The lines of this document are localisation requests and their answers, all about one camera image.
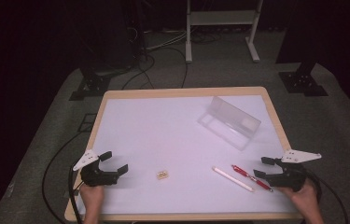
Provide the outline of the clear plastic pencil case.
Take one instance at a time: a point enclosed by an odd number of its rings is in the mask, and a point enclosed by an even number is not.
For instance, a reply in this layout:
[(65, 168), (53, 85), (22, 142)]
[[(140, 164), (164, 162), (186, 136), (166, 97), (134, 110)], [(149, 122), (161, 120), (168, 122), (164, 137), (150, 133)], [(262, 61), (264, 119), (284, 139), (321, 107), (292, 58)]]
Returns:
[(215, 96), (199, 117), (198, 123), (231, 146), (244, 150), (259, 129), (261, 121)]

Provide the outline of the wooden table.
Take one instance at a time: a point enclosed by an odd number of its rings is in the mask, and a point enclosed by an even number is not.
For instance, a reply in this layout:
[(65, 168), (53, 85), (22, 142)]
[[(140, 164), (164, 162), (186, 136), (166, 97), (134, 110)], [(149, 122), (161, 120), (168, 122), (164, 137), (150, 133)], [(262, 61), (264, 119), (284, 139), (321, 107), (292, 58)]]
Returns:
[[(198, 123), (218, 96), (261, 121), (244, 150)], [(102, 169), (129, 171), (105, 189), (107, 221), (294, 219), (298, 212), (281, 192), (240, 181), (250, 192), (212, 170), (238, 178), (237, 165), (273, 172), (262, 157), (281, 157), (290, 144), (268, 92), (262, 87), (108, 91), (89, 148), (113, 156)], [(158, 180), (156, 173), (169, 176)]]

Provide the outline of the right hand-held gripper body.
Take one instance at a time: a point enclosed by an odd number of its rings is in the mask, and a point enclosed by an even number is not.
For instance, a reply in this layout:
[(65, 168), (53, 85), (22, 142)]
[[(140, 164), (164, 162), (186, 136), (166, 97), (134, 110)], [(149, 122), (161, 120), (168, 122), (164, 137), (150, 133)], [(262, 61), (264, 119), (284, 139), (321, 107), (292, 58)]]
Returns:
[(266, 174), (265, 180), (271, 187), (291, 188), (299, 191), (307, 178), (316, 181), (316, 177), (302, 164), (307, 161), (321, 159), (319, 153), (311, 153), (296, 149), (287, 150), (281, 158), (275, 159), (275, 165), (282, 168), (281, 174)]

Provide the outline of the person's right hand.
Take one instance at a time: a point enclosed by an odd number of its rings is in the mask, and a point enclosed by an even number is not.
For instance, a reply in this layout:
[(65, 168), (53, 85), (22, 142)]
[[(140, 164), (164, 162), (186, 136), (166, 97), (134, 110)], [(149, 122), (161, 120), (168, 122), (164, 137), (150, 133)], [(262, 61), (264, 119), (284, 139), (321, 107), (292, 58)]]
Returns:
[(291, 188), (279, 188), (295, 205), (298, 211), (305, 217), (319, 212), (316, 198), (315, 185), (310, 179), (306, 179), (299, 191)]

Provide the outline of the white pen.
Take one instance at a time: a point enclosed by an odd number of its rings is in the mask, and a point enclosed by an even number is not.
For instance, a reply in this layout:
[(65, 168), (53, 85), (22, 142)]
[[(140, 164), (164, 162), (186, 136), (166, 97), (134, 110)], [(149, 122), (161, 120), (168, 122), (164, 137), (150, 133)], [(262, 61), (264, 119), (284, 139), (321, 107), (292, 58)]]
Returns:
[(217, 174), (219, 174), (219, 175), (221, 175), (221, 176), (223, 176), (223, 177), (229, 179), (231, 182), (233, 182), (234, 184), (236, 184), (236, 185), (242, 187), (243, 189), (246, 189), (246, 190), (248, 190), (248, 191), (250, 191), (250, 192), (254, 192), (254, 189), (253, 189), (253, 188), (251, 188), (251, 187), (248, 186), (247, 184), (243, 183), (242, 181), (236, 179), (235, 177), (233, 177), (233, 176), (231, 176), (231, 175), (225, 173), (224, 171), (220, 170), (220, 169), (217, 168), (216, 166), (213, 166), (213, 167), (212, 167), (212, 170), (213, 170), (214, 172), (216, 172)]

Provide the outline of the red pen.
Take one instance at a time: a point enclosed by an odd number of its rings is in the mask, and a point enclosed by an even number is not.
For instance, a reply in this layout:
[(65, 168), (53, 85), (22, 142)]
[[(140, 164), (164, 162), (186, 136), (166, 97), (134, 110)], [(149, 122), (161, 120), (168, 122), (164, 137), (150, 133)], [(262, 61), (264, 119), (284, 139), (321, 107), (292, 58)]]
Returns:
[(232, 165), (231, 166), (232, 169), (240, 174), (240, 175), (243, 175), (249, 179), (251, 179), (252, 181), (254, 181), (256, 184), (258, 184), (260, 187), (268, 190), (269, 192), (273, 192), (273, 189), (271, 187), (269, 187), (268, 185), (264, 184), (263, 182), (261, 182), (260, 180), (256, 179), (254, 176), (250, 175), (248, 172), (246, 172), (245, 170), (243, 170), (242, 168), (236, 166), (236, 165)]

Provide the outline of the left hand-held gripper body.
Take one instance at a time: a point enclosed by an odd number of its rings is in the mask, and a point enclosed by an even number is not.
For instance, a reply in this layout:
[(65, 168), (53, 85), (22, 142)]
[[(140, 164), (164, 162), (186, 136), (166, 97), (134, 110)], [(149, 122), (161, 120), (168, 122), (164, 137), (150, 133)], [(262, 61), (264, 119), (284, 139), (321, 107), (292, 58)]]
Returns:
[(88, 186), (110, 186), (118, 182), (119, 174), (100, 169), (100, 160), (92, 149), (86, 150), (73, 166), (73, 171), (80, 171), (81, 180)]

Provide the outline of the person's left hand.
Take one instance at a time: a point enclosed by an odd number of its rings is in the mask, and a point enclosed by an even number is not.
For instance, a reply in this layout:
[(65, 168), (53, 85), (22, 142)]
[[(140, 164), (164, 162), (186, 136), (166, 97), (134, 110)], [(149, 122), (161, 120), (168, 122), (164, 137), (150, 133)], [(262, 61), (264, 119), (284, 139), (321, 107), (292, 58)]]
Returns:
[(80, 187), (80, 196), (86, 208), (87, 217), (98, 217), (101, 214), (105, 197), (103, 186), (91, 187), (83, 184)]

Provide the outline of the black floor frame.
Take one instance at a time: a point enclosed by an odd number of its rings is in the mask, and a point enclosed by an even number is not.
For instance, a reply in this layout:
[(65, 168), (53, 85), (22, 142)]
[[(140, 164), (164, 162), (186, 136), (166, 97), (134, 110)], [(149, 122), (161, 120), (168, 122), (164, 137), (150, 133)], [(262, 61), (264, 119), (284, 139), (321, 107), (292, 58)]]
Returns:
[(96, 113), (86, 113), (79, 124), (77, 131), (79, 133), (90, 133), (92, 131), (94, 122), (96, 121)]

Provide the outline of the black stand base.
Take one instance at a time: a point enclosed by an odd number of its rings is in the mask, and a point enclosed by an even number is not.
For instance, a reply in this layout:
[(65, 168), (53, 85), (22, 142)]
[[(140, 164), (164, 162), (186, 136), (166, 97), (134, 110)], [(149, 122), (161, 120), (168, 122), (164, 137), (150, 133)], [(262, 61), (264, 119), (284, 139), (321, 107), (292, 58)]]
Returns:
[(305, 96), (328, 96), (312, 76), (318, 61), (318, 44), (308, 33), (288, 29), (277, 56), (277, 63), (299, 63), (295, 71), (280, 72), (279, 76), (289, 93)]
[(69, 100), (82, 101), (86, 97), (103, 96), (108, 89), (110, 78), (99, 76), (90, 67), (81, 67), (82, 79), (76, 91), (73, 91)]

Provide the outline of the white metal stand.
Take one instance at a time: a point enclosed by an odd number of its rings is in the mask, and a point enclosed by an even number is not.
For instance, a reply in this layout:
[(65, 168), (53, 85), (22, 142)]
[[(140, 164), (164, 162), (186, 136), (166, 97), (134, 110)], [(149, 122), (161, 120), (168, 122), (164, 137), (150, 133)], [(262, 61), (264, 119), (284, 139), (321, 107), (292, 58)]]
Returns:
[(264, 0), (258, 0), (255, 9), (233, 11), (192, 11), (191, 0), (187, 0), (186, 13), (186, 56), (187, 63), (192, 62), (191, 28), (209, 25), (250, 25), (251, 31), (245, 38), (252, 61), (258, 63), (260, 57), (254, 45), (254, 38), (259, 24), (259, 17)]

